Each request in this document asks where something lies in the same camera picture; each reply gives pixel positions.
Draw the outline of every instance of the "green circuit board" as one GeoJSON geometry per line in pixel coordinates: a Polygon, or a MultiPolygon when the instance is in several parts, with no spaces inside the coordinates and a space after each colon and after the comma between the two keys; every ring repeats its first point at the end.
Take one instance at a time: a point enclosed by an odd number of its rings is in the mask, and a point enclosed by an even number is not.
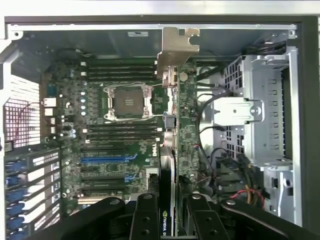
{"type": "MultiPolygon", "coordinates": [[[[83,59],[56,62],[47,72],[48,85],[56,88],[55,141],[63,146],[63,217],[87,207],[79,204],[83,197],[128,200],[134,193],[148,191],[149,174],[158,172],[165,131],[162,116],[170,91],[162,88],[155,69],[152,58],[83,59]]],[[[178,86],[177,170],[194,182],[195,62],[179,72],[187,73],[188,80],[178,86]]]]}
{"type": "Polygon", "coordinates": [[[197,181],[197,169],[199,168],[198,152],[195,151],[198,144],[195,120],[197,119],[197,70],[194,61],[186,63],[179,69],[186,73],[186,81],[179,80],[178,90],[178,122],[177,133],[177,172],[178,175],[187,176],[192,182],[197,181]]]}

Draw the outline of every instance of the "blue pcie slot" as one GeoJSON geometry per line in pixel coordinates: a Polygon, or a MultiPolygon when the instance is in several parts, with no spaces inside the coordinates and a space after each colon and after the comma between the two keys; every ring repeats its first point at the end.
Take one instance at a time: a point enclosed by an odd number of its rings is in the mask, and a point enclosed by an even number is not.
{"type": "Polygon", "coordinates": [[[17,215],[23,211],[24,207],[25,207],[24,203],[12,204],[7,206],[5,213],[8,216],[17,215]]]}
{"type": "Polygon", "coordinates": [[[82,163],[128,163],[131,160],[134,160],[138,154],[134,156],[91,156],[81,158],[82,163]]]}
{"type": "Polygon", "coordinates": [[[28,237],[27,231],[22,230],[22,231],[16,231],[16,232],[8,234],[6,237],[6,240],[23,240],[27,237],[28,237]]]}

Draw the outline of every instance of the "mesh grille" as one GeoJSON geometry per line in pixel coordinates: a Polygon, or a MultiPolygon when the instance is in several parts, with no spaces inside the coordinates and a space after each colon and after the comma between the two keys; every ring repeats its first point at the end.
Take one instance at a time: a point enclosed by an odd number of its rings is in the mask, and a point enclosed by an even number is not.
{"type": "Polygon", "coordinates": [[[39,84],[13,75],[11,86],[11,98],[4,105],[5,140],[13,141],[15,148],[39,144],[39,84]]]}
{"type": "Polygon", "coordinates": [[[242,71],[238,61],[234,61],[224,69],[225,87],[229,90],[237,90],[243,87],[242,71]]]}

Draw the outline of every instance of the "expansion card bracket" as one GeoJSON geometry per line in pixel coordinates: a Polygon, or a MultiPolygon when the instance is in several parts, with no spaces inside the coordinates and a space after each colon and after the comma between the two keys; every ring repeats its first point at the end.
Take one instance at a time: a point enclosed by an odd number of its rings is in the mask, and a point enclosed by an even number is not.
{"type": "Polygon", "coordinates": [[[181,67],[192,55],[197,55],[199,45],[192,45],[189,39],[199,36],[197,28],[185,29],[184,35],[179,35],[176,27],[164,27],[162,30],[162,51],[157,55],[156,76],[162,79],[165,88],[177,84],[177,67],[181,67]]]}

